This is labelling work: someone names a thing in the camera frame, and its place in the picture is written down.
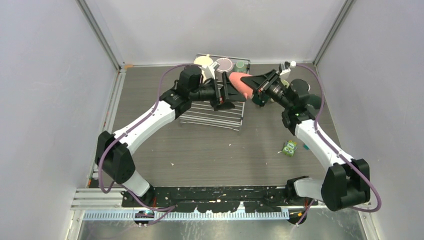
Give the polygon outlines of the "salmon pink mug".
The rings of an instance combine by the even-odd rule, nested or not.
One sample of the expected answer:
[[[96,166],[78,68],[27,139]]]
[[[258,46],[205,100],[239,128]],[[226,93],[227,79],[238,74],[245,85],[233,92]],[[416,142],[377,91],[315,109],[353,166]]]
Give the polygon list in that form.
[[[234,88],[241,93],[246,99],[251,99],[253,97],[253,89],[250,88],[247,84],[241,81],[242,77],[251,77],[252,75],[243,73],[243,72],[232,72],[229,75],[229,81],[234,86]]]

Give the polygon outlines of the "dark teal mug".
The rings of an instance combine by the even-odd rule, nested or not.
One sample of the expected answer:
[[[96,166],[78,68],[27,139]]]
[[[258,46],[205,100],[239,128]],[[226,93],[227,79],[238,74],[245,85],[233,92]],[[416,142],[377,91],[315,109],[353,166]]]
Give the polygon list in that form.
[[[258,105],[259,107],[264,107],[266,101],[263,100],[261,97],[257,96],[257,95],[253,95],[252,97],[252,102],[256,105]]]

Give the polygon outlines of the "light green mug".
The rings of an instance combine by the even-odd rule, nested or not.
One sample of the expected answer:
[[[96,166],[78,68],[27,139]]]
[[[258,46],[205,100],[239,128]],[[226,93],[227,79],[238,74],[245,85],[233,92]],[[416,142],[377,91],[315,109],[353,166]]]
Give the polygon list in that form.
[[[280,81],[281,81],[282,85],[283,85],[286,89],[290,86],[290,84],[289,84],[289,82],[288,82],[287,80],[285,80],[285,79],[281,79]]]

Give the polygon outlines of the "dark grey mug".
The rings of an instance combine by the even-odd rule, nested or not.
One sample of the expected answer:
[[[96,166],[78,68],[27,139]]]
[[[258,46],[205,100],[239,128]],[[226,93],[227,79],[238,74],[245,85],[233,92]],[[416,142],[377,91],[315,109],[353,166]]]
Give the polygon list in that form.
[[[320,110],[322,105],[322,98],[316,94],[310,94],[307,104],[311,105],[315,110]]]

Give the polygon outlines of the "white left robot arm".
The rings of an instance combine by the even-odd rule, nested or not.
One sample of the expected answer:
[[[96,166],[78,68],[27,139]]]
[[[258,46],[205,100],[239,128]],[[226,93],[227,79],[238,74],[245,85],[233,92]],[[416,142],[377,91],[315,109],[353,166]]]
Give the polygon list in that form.
[[[198,64],[181,64],[183,70],[174,85],[158,92],[153,106],[127,126],[113,133],[103,131],[97,140],[95,164],[98,166],[99,187],[103,174],[115,184],[127,189],[141,207],[153,202],[152,185],[136,169],[133,154],[155,132],[175,121],[188,111],[193,102],[210,101],[216,111],[231,109],[234,102],[244,102],[254,95],[254,90],[244,81],[250,77],[243,72],[222,74],[223,85],[215,79],[215,67]]]

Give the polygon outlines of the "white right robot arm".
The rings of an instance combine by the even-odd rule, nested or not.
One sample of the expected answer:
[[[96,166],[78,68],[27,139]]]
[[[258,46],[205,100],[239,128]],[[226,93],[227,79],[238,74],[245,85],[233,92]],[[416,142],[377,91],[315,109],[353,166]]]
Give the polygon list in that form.
[[[323,180],[297,177],[287,181],[285,198],[299,205],[305,198],[323,202],[335,212],[364,204],[371,198],[370,167],[364,159],[354,159],[325,134],[317,122],[319,110],[309,104],[309,85],[294,79],[285,87],[276,70],[256,76],[242,76],[240,81],[253,94],[267,95],[284,108],[283,125],[310,151],[326,169]]]

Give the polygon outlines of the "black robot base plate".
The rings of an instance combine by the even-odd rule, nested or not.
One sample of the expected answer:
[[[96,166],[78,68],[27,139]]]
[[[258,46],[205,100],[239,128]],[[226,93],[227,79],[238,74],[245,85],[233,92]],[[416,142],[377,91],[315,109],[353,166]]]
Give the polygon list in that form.
[[[246,213],[276,213],[283,207],[306,209],[311,198],[291,195],[285,186],[190,186],[151,187],[135,198],[121,191],[124,208],[148,206],[161,212],[234,213],[243,207]]]

